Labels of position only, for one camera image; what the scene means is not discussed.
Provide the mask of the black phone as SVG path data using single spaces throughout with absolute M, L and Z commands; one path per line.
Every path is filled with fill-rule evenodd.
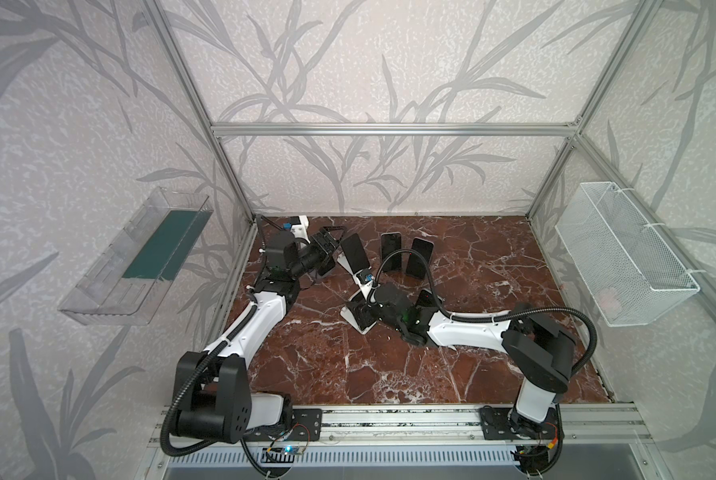
M 343 239 L 341 242 L 341 248 L 349 266 L 349 270 L 353 274 L 371 268 L 364 244 L 358 233 L 353 233 Z
M 436 308 L 438 298 L 429 290 L 422 289 L 417 297 L 415 305 L 420 308 Z

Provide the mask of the green circuit board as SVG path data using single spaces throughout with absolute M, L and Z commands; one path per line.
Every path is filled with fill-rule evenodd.
M 281 447 L 271 446 L 265 450 L 265 459 L 272 463 L 291 463 L 297 456 L 306 453 L 306 446 L 284 445 Z

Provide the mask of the phone in purple case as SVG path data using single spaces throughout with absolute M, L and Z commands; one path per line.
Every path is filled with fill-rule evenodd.
M 415 238 L 411 245 L 413 253 L 409 255 L 405 273 L 413 278 L 424 280 L 427 276 L 427 269 L 430 266 L 434 248 L 433 242 Z

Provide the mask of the white front phone stand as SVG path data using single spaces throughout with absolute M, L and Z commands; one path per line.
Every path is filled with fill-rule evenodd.
M 377 323 L 363 292 L 356 292 L 340 311 L 341 317 L 361 335 L 367 334 Z

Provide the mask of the phone in grey-blue case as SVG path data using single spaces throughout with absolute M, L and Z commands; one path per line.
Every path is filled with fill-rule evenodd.
M 402 249 L 402 235 L 400 232 L 388 232 L 380 235 L 381 260 L 383 272 L 396 272 L 402 268 L 403 258 L 396 251 Z

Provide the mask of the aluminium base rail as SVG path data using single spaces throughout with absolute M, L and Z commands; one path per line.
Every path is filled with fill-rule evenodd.
M 561 425 L 542 426 L 539 435 L 517 435 L 503 427 L 484 427 L 480 404 L 324 405 L 317 416 L 300 409 L 286 436 L 301 445 L 477 445 L 635 444 L 654 441 L 632 403 L 563 404 Z

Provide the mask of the white metal phone stand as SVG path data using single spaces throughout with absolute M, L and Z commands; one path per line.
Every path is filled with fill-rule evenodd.
M 353 276 L 353 277 L 355 277 L 355 278 L 357 278 L 358 273 L 361 272 L 362 270 L 364 270 L 364 269 L 370 269 L 369 267 L 365 267 L 365 268 L 361 268 L 361 269 L 359 269 L 359 268 L 353 268 L 344 253 L 341 253 L 341 254 L 337 257 L 337 263 L 338 263 L 340 266 L 342 266 L 351 276 Z

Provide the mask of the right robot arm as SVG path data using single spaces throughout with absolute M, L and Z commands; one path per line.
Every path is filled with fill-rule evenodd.
M 484 437 L 556 442 L 562 438 L 559 401 L 597 343 L 592 340 L 576 358 L 575 336 L 551 318 L 552 313 L 578 312 L 520 304 L 491 314 L 455 314 L 446 311 L 442 298 L 430 289 L 411 301 L 393 284 L 363 287 L 341 310 L 342 317 L 362 334 L 384 323 L 413 346 L 474 347 L 507 355 L 523 375 L 522 385 L 512 407 L 479 410 Z

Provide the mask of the clear plastic wall tray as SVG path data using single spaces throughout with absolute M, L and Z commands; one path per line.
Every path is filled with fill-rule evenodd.
M 155 188 L 59 311 L 86 326 L 149 324 L 213 213 L 207 194 Z

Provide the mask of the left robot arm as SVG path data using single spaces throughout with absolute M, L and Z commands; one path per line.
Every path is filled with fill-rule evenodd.
M 345 227 L 326 226 L 307 239 L 293 228 L 277 231 L 262 248 L 262 265 L 247 289 L 240 317 L 202 351 L 179 360 L 172 403 L 160 433 L 169 456 L 197 452 L 214 443 L 243 442 L 249 435 L 277 435 L 293 428 L 291 400 L 251 391 L 248 367 L 267 336 L 289 313 L 301 277 L 328 273 Z

